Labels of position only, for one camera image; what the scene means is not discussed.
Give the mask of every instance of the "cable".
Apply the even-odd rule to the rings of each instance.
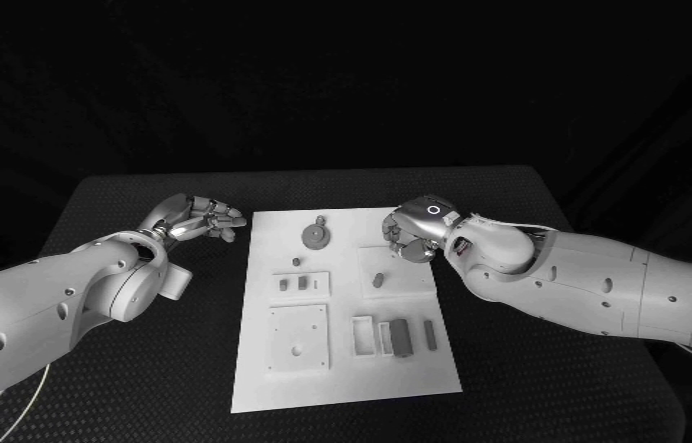
[[[493,225],[504,225],[504,226],[523,226],[526,228],[540,228],[542,230],[557,231],[555,228],[550,228],[549,226],[521,225],[519,223],[504,223],[503,221],[491,220],[490,218],[480,216],[477,213],[471,213],[471,216],[477,218],[481,223],[491,223]]]
[[[676,343],[676,345],[687,352],[692,354],[692,348],[686,347],[684,345],[680,345],[679,343]]]
[[[50,363],[49,363],[47,366],[46,366],[46,371],[43,372],[43,378],[40,379],[38,388],[36,389],[36,393],[33,394],[31,401],[28,402],[28,405],[27,405],[27,407],[25,407],[21,415],[18,416],[17,421],[15,421],[14,424],[11,425],[10,429],[7,430],[7,433],[0,437],[0,443],[2,443],[4,439],[7,438],[7,436],[8,436],[10,433],[11,433],[11,430],[14,430],[14,428],[17,427],[21,419],[24,418],[25,414],[28,413],[28,410],[30,410],[30,408],[31,408],[33,402],[36,401],[36,398],[38,397],[40,389],[43,388],[43,383],[46,382],[46,376],[47,376],[47,370],[49,370],[49,369],[50,369]]]

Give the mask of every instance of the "black backdrop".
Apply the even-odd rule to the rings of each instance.
[[[519,163],[692,261],[690,0],[1,0],[1,266],[95,174]],[[651,355],[692,400],[692,356]]]

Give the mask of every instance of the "black tablecloth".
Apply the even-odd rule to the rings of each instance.
[[[177,192],[227,202],[248,217],[396,206],[433,193],[461,213],[569,230],[520,166],[108,176],[80,183],[40,256],[135,229]],[[51,365],[10,442],[680,440],[683,410],[643,343],[480,300],[441,257],[432,271],[462,393],[232,415],[248,248],[249,227],[230,245],[180,244],[170,260],[193,272],[183,298],[157,297],[132,322],[87,333]],[[0,432],[38,380],[40,372],[0,397]]]

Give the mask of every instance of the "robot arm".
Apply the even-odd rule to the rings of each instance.
[[[0,272],[0,392],[75,347],[103,323],[131,321],[155,295],[181,296],[191,273],[168,262],[174,245],[200,235],[232,242],[245,226],[224,203],[174,195],[136,231]]]
[[[399,206],[382,231],[413,262],[439,248],[485,301],[594,335],[690,345],[692,264],[605,238],[464,218],[433,196]],[[416,238],[408,245],[402,233]]]

